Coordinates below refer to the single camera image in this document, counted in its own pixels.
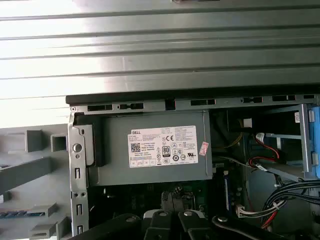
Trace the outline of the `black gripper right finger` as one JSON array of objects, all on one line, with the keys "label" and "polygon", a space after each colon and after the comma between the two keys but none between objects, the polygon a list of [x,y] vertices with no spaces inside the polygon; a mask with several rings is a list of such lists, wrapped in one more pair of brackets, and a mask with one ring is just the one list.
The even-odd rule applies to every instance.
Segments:
[{"label": "black gripper right finger", "polygon": [[183,231],[191,240],[284,240],[285,237],[268,232],[225,215],[208,220],[192,210],[178,213]]}]

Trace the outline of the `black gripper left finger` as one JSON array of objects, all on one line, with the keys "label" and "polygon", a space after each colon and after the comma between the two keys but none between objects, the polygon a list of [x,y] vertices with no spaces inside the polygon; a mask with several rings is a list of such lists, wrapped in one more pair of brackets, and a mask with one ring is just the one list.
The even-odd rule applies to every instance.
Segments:
[{"label": "black gripper left finger", "polygon": [[143,218],[131,213],[119,215],[83,233],[73,240],[169,240],[172,236],[173,194],[161,195],[161,209],[145,212]]}]

